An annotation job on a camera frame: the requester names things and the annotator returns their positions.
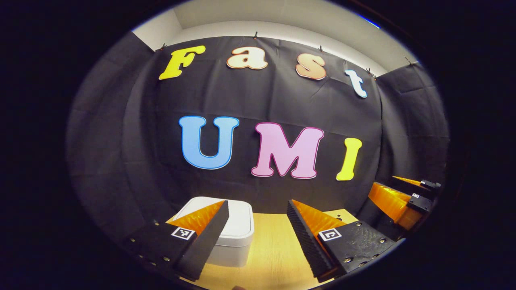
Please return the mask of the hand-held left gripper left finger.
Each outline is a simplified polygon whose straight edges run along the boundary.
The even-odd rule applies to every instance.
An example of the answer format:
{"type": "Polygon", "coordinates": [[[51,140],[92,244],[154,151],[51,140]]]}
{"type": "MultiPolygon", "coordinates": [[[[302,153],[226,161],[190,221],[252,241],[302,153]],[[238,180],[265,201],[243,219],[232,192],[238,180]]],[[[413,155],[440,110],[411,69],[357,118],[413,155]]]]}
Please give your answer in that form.
{"type": "Polygon", "coordinates": [[[143,226],[123,239],[123,249],[151,272],[195,282],[228,218],[229,204],[221,200],[170,223],[143,226]]]}

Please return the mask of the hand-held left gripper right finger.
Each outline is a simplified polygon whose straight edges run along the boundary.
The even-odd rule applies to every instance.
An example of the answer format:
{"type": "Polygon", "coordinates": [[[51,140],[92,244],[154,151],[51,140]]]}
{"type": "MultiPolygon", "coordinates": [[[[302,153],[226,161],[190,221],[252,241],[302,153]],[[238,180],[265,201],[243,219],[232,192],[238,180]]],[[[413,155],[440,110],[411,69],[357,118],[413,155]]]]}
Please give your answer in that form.
{"type": "Polygon", "coordinates": [[[365,222],[345,223],[297,200],[289,200],[286,215],[318,282],[360,272],[397,248],[365,222]]]}

